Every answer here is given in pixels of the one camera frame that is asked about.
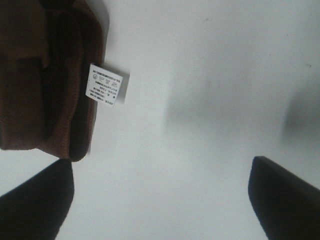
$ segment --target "black object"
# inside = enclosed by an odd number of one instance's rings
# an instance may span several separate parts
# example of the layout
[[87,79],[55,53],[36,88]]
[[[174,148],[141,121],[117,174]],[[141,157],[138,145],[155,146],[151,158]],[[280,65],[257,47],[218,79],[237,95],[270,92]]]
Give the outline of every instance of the black object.
[[320,240],[320,191],[264,156],[253,159],[252,207],[270,240]]
[[0,197],[0,240],[54,240],[74,197],[70,160],[51,164]]

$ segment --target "white care label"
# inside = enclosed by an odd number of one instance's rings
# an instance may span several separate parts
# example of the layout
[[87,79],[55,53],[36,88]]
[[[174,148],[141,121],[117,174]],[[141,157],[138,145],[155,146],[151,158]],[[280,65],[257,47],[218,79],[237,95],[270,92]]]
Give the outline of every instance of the white care label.
[[91,64],[85,95],[99,103],[113,107],[122,80],[122,76]]

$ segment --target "white floor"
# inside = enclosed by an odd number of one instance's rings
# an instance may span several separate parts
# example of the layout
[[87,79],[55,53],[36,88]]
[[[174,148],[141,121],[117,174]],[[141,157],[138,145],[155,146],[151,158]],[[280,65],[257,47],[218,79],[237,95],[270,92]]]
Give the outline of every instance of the white floor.
[[[57,240],[265,240],[247,191],[256,155],[320,188],[320,1],[90,5],[109,22],[105,65],[130,78],[98,105]],[[0,158],[0,195],[55,160]]]

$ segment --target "clothing label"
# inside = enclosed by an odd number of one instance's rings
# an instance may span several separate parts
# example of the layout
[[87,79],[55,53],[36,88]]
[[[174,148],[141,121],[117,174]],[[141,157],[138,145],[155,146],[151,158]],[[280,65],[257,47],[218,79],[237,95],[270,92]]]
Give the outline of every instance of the clothing label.
[[122,80],[122,76],[91,64],[85,95],[99,103],[113,107]]

